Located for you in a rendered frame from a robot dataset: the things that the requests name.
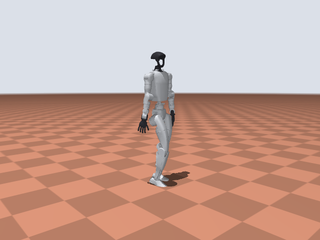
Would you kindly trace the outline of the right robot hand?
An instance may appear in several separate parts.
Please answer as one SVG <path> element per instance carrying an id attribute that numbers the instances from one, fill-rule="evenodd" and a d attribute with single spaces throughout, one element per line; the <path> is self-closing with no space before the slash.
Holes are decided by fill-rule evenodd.
<path id="1" fill-rule="evenodd" d="M 142 130 L 142 133 L 143 133 L 143 131 L 144 131 L 144 133 L 146 133 L 146 127 L 147 127 L 147 130 L 149 131 L 149 127 L 148 127 L 147 122 L 146 122 L 148 120 L 148 114 L 146 116 L 146 119 L 142 118 L 142 115 L 141 115 L 141 120 L 142 121 L 139 123 L 138 131 L 140 129 L 140 133 L 141 133 L 141 130 Z"/>

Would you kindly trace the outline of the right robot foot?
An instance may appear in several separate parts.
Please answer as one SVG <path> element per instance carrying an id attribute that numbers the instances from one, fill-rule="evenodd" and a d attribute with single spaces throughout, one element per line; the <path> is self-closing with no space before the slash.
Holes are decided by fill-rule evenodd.
<path id="1" fill-rule="evenodd" d="M 153 176 L 153 177 L 151 177 L 150 178 L 150 180 L 149 180 L 149 182 L 150 183 L 152 183 L 152 184 L 154 184 L 154 185 L 156 185 L 156 186 L 158 186 L 158 187 L 166 187 L 167 185 L 166 184 L 164 184 L 161 180 L 155 180 L 156 178 Z M 157 178 L 158 179 L 158 178 Z"/>

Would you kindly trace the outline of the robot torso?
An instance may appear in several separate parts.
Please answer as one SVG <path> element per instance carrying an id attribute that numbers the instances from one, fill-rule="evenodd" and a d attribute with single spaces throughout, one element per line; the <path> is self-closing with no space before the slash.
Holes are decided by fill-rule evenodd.
<path id="1" fill-rule="evenodd" d="M 164 120 L 166 117 L 166 109 L 164 109 L 165 103 L 161 101 L 167 101 L 169 94 L 169 74 L 162 69 L 163 72 L 154 69 L 150 73 L 154 73 L 154 79 L 151 84 L 150 93 L 153 94 L 153 100 L 157 103 L 155 108 L 152 110 L 152 115 L 160 115 Z"/>

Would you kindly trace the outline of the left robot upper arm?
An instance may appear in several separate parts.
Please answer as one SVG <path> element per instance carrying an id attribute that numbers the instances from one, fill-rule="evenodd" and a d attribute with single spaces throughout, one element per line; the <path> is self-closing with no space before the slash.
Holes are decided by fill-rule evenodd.
<path id="1" fill-rule="evenodd" d="M 175 96 L 174 91 L 172 91 L 172 74 L 168 73 L 169 85 L 168 85 L 168 98 L 172 98 Z"/>

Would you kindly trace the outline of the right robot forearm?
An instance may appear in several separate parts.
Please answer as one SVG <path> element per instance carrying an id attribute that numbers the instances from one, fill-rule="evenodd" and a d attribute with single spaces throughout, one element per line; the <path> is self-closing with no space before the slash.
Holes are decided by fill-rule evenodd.
<path id="1" fill-rule="evenodd" d="M 143 99 L 143 110 L 142 110 L 142 119 L 146 119 L 147 118 L 147 114 L 149 113 L 149 109 L 150 109 L 150 104 L 151 102 L 148 101 L 150 98 L 149 94 L 146 93 Z"/>

